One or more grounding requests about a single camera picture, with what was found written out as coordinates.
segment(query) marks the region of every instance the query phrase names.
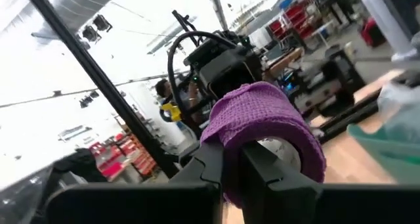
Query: black metal frame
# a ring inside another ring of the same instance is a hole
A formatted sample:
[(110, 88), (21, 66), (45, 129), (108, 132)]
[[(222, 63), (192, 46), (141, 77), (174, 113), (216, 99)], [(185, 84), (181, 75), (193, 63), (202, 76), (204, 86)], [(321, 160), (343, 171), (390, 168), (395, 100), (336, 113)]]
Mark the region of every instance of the black metal frame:
[(179, 169), (165, 157), (163, 151), (159, 149), (160, 144), (158, 141), (142, 124), (140, 119), (137, 118), (136, 114), (131, 110), (115, 85), (112, 84), (93, 57), (83, 48), (76, 37), (70, 33), (68, 27), (63, 23), (61, 17), (57, 15), (49, 0), (30, 1), (50, 27), (57, 33), (67, 48), (69, 48), (94, 84), (98, 86), (99, 90), (108, 99), (115, 111), (123, 118), (133, 134), (143, 144), (144, 148), (149, 152), (162, 171), (165, 172), (166, 176), (172, 178), (178, 173)]

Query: person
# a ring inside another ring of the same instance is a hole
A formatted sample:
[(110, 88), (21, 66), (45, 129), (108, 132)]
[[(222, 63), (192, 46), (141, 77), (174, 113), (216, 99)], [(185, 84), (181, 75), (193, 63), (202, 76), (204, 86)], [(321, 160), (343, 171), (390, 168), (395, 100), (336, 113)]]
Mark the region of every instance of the person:
[[(156, 93), (161, 96), (163, 99), (166, 99), (172, 94), (171, 90), (171, 84), (166, 79), (161, 79), (156, 85)], [(197, 85), (194, 82), (191, 82), (188, 85), (188, 91), (185, 92), (183, 90), (180, 90), (180, 97), (182, 102), (187, 108), (191, 108), (195, 105), (197, 105), (200, 102), (200, 97), (198, 93)], [(192, 119), (196, 123), (201, 123), (201, 115), (199, 112), (196, 112), (192, 114)], [(183, 125), (182, 123), (177, 123), (178, 127), (182, 129)]]

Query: purple towel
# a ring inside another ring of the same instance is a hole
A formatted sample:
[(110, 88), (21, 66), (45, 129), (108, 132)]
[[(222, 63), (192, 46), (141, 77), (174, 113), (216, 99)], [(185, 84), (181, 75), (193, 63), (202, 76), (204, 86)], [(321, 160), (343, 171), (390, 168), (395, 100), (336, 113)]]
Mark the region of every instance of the purple towel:
[(227, 153), (228, 166), (224, 192), (229, 201), (241, 207), (238, 190), (238, 149), (247, 141), (268, 137), (283, 138), (299, 152), (301, 173), (317, 182), (324, 181), (326, 159), (308, 124), (287, 97), (266, 82), (242, 85), (219, 100), (210, 113), (210, 124), (201, 142), (220, 140)]

